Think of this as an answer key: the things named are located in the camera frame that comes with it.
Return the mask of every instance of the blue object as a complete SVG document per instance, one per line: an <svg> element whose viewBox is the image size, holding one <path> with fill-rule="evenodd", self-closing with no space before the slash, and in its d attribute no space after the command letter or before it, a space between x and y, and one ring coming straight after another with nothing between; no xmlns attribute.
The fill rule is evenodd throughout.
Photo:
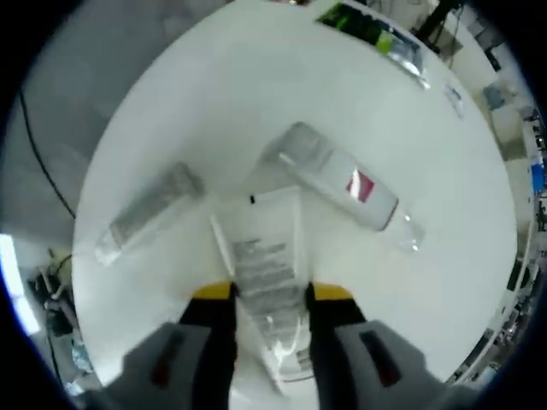
<svg viewBox="0 0 547 410"><path fill-rule="evenodd" d="M544 190L544 168L541 164L533 164L530 166L532 170L532 188L534 194L538 194Z"/></svg>
<svg viewBox="0 0 547 410"><path fill-rule="evenodd" d="M483 89L483 94L488 104L488 109L493 111L505 105L506 101L503 98L502 91L495 84L490 84Z"/></svg>

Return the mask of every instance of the black cable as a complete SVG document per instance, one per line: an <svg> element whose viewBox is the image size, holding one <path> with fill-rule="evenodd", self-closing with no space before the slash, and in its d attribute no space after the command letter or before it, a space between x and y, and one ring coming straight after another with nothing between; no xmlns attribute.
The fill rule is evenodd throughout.
<svg viewBox="0 0 547 410"><path fill-rule="evenodd" d="M50 356L51 356L51 364L53 365L53 373L55 373L57 380L59 380L59 383L62 385L61 374L59 373L59 365L57 363L55 350L53 349L53 341L51 340L51 333L50 333L49 326L46 326L45 333L48 339L48 344L50 345Z"/></svg>
<svg viewBox="0 0 547 410"><path fill-rule="evenodd" d="M450 62L448 64L448 68L452 69L452 64L454 64L454 54L456 53L456 35L458 33L458 28L460 28L460 19L462 18L463 14L463 7L462 10L460 10L460 14L458 15L458 20L456 21L456 29L454 30L454 37L452 39L452 52L450 53Z"/></svg>
<svg viewBox="0 0 547 410"><path fill-rule="evenodd" d="M38 152L38 147L36 146L36 141L34 141L34 136L32 135L30 121L28 119L28 110L26 109L26 101L25 101L25 96L23 95L23 91L19 92L19 98L21 100L21 108L23 110L23 119L25 120L26 134L27 134L28 140L31 144L31 148L32 148L32 152L34 154L34 157L36 158L36 161L38 161L38 164L40 165L40 169L42 170L42 173L44 174L44 176L46 177L46 179L50 183L51 188L53 188L53 191L56 193L57 197L62 202L62 205L68 211L70 216L72 216L73 220L75 220L76 215L74 214L74 211L68 206L67 201L65 200L64 196L61 195L61 192L57 188L56 183L51 178L50 173L48 173L48 170L46 169L46 167L44 165L44 162L42 161L42 156Z"/></svg>
<svg viewBox="0 0 547 410"><path fill-rule="evenodd" d="M68 256L65 256L60 262L59 262L59 266L57 267L57 269L53 272L53 276L57 276L59 274L59 272L61 271L62 267L65 266L65 263L67 263L70 258L72 258L72 255L68 255Z"/></svg>

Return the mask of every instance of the clear plastic wrapper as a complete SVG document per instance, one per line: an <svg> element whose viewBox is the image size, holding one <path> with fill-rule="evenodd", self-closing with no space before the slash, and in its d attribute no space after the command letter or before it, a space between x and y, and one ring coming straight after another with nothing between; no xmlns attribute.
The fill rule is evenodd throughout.
<svg viewBox="0 0 547 410"><path fill-rule="evenodd" d="M448 100L457 112L458 117L463 118L462 95L450 84L444 85L444 94L448 97Z"/></svg>
<svg viewBox="0 0 547 410"><path fill-rule="evenodd" d="M389 23L349 4L338 3L318 20L340 32L371 44L429 89L421 45Z"/></svg>
<svg viewBox="0 0 547 410"><path fill-rule="evenodd" d="M424 231L397 196L350 154L307 124L294 124L267 150L289 171L344 208L361 225L385 231L399 248L417 251Z"/></svg>
<svg viewBox="0 0 547 410"><path fill-rule="evenodd" d="M290 4L292 6L307 6L314 0L269 0L273 3L284 3L284 4Z"/></svg>
<svg viewBox="0 0 547 410"><path fill-rule="evenodd" d="M238 286L238 333L279 390L313 383L309 360L309 283L299 189L284 188L228 204L211 217L226 268Z"/></svg>
<svg viewBox="0 0 547 410"><path fill-rule="evenodd" d="M203 187L188 166L182 162L175 163L109 225L97 241L97 259L104 265L111 264L163 211L180 200L193 201L202 194Z"/></svg>

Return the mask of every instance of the clear plastic bag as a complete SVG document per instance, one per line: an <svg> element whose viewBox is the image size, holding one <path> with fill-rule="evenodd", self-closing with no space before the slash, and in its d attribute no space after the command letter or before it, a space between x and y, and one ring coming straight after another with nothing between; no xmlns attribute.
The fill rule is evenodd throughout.
<svg viewBox="0 0 547 410"><path fill-rule="evenodd" d="M290 395L295 382L313 380L299 189L246 199L226 206L211 222L238 286L240 344L261 360L279 390Z"/></svg>
<svg viewBox="0 0 547 410"><path fill-rule="evenodd" d="M97 259L106 266L111 264L154 218L179 200L194 200L202 194L203 187L188 166L182 162L175 163L116 216L97 241Z"/></svg>

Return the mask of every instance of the white bottle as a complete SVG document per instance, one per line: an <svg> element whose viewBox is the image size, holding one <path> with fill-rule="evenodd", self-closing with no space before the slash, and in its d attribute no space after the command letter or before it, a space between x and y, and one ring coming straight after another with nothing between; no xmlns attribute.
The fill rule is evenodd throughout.
<svg viewBox="0 0 547 410"><path fill-rule="evenodd" d="M274 155L303 182L350 212L361 225L389 231L402 248L418 250L423 230L399 205L397 196L311 126L294 124L276 143Z"/></svg>

